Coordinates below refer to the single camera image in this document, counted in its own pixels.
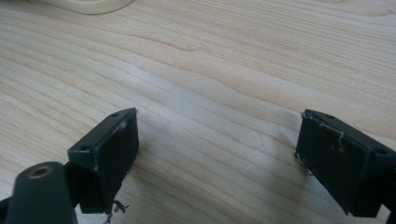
black plastic part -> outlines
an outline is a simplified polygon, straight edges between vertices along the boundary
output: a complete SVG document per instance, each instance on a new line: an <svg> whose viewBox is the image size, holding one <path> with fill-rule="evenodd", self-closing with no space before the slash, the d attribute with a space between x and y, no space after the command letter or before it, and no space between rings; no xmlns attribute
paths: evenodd
<svg viewBox="0 0 396 224"><path fill-rule="evenodd" d="M0 224L6 223L6 217L10 201L11 198L9 197L0 202Z"/></svg>
<svg viewBox="0 0 396 224"><path fill-rule="evenodd" d="M389 214L387 224L396 224L396 216L394 212Z"/></svg>
<svg viewBox="0 0 396 224"><path fill-rule="evenodd" d="M302 117L296 158L346 214L376 217L381 203L387 205L384 198L390 206L396 202L389 183L395 151L333 116L305 110Z"/></svg>
<svg viewBox="0 0 396 224"><path fill-rule="evenodd" d="M20 173L9 203L6 223L77 223L64 167L44 162Z"/></svg>
<svg viewBox="0 0 396 224"><path fill-rule="evenodd" d="M81 138L67 151L65 166L73 204L83 213L111 213L138 149L135 108L108 116Z"/></svg>

black plastic bracket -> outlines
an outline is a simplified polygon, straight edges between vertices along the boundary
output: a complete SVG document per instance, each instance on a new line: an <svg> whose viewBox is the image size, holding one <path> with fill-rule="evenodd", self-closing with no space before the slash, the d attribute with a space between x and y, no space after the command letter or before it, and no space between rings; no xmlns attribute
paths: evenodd
<svg viewBox="0 0 396 224"><path fill-rule="evenodd" d="M396 212L396 152L333 116L302 118L295 157L345 213L376 217L381 204Z"/></svg>
<svg viewBox="0 0 396 224"><path fill-rule="evenodd" d="M138 150L135 108L108 116L67 151L65 166L50 161L20 173L0 202L0 223L77 223L77 204L82 213L110 214Z"/></svg>

black mount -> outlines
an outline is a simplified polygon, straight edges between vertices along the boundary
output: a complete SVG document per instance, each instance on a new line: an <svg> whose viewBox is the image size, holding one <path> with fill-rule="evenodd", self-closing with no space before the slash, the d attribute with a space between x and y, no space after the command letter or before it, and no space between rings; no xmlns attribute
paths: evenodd
<svg viewBox="0 0 396 224"><path fill-rule="evenodd" d="M395 213L396 152L333 116L305 110L302 118L295 157L345 213L376 217L381 204Z"/></svg>
<svg viewBox="0 0 396 224"><path fill-rule="evenodd" d="M111 214L138 150L135 108L108 116L67 151L65 166L49 161L20 173L0 202L0 223L77 223L77 204L82 213Z"/></svg>

table surface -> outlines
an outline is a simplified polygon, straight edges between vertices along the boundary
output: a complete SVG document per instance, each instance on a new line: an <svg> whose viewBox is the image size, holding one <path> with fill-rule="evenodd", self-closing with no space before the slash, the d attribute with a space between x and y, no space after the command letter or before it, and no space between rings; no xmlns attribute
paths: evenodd
<svg viewBox="0 0 396 224"><path fill-rule="evenodd" d="M293 158L306 108L396 148L396 2L135 0L81 15L0 1L0 197L107 115L140 153L111 223L384 223ZM82 215L104 223L106 215Z"/></svg>

light wood surface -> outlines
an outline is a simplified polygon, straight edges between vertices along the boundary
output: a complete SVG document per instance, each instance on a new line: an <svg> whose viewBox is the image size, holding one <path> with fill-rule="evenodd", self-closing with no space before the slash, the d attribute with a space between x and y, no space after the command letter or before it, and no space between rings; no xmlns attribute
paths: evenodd
<svg viewBox="0 0 396 224"><path fill-rule="evenodd" d="M0 0L0 198L114 111L140 154L112 223L384 223L345 216L292 157L306 108L396 148L396 2L135 0L80 15ZM104 223L82 215L80 223Z"/></svg>

